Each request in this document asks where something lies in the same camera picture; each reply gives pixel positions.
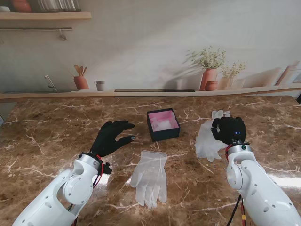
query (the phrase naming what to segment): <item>wooden spoon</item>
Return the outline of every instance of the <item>wooden spoon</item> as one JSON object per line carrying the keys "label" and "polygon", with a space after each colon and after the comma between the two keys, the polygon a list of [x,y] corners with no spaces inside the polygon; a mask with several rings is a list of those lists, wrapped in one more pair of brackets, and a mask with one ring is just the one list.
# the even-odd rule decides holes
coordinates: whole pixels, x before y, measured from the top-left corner
{"label": "wooden spoon", "polygon": [[75,70],[77,71],[77,73],[78,73],[79,76],[80,76],[80,70],[79,70],[79,67],[78,67],[77,65],[74,65],[74,67],[75,67]]}
{"label": "wooden spoon", "polygon": [[84,71],[83,71],[83,75],[82,75],[82,76],[84,76],[84,73],[86,72],[86,69],[87,69],[87,67],[85,67],[85,69],[84,69]]}
{"label": "wooden spoon", "polygon": [[79,68],[79,72],[80,72],[80,76],[83,76],[83,70],[84,70],[84,67],[83,66],[81,66],[80,68]]}

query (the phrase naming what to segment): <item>wooden shelf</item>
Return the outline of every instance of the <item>wooden shelf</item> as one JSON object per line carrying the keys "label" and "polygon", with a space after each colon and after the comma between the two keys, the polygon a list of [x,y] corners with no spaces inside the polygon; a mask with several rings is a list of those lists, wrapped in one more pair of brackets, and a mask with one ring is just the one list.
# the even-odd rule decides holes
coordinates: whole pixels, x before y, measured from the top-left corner
{"label": "wooden shelf", "polygon": [[90,20],[90,12],[0,13],[0,20]]}
{"label": "wooden shelf", "polygon": [[80,90],[72,92],[52,92],[52,93],[0,93],[0,103],[8,102],[9,99],[19,101],[27,98],[51,98],[51,97],[204,97],[204,96],[245,96],[250,94],[277,93],[284,91],[301,90],[301,83],[289,85],[253,87],[243,89],[228,89],[215,91],[196,91],[196,92],[114,92],[112,91],[90,91]]}

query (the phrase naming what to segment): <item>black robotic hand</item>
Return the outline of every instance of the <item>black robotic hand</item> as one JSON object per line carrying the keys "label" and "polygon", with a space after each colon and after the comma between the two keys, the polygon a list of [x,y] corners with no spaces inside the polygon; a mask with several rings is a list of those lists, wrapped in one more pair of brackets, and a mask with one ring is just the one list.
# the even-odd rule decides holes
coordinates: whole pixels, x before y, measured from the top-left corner
{"label": "black robotic hand", "polygon": [[222,117],[214,119],[211,131],[216,140],[231,145],[233,142],[244,142],[246,139],[246,126],[240,117]]}
{"label": "black robotic hand", "polygon": [[116,141],[117,135],[122,133],[126,129],[134,128],[135,125],[128,123],[128,121],[115,121],[106,122],[98,132],[97,138],[92,144],[90,153],[93,155],[99,155],[100,157],[105,157],[118,148],[131,143],[136,139],[135,136],[127,136]]}

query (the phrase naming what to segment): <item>open box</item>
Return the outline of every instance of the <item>open box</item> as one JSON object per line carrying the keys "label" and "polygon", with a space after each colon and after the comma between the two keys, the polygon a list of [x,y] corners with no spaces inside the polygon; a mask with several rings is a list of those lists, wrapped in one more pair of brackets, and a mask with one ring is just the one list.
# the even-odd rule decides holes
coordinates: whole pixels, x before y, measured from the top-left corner
{"label": "open box", "polygon": [[[150,137],[152,141],[167,140],[179,137],[181,127],[172,108],[150,111],[146,114],[147,124],[149,126]],[[172,129],[153,131],[151,121],[153,121],[154,118],[156,118],[158,121],[168,119]]]}

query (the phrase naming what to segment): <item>white wall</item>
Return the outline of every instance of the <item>white wall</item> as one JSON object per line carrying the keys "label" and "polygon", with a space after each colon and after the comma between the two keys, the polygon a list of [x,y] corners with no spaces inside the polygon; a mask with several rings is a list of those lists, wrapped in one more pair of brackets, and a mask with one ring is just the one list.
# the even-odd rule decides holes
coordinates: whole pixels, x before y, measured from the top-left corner
{"label": "white wall", "polygon": [[[229,64],[247,61],[246,74],[286,68],[301,59],[300,0],[82,0],[91,21],[18,23],[72,26],[55,32],[0,31],[0,91],[43,91],[48,74],[58,90],[75,90],[68,70],[107,89],[199,87],[193,50],[226,50]],[[12,26],[3,22],[2,27]]]}

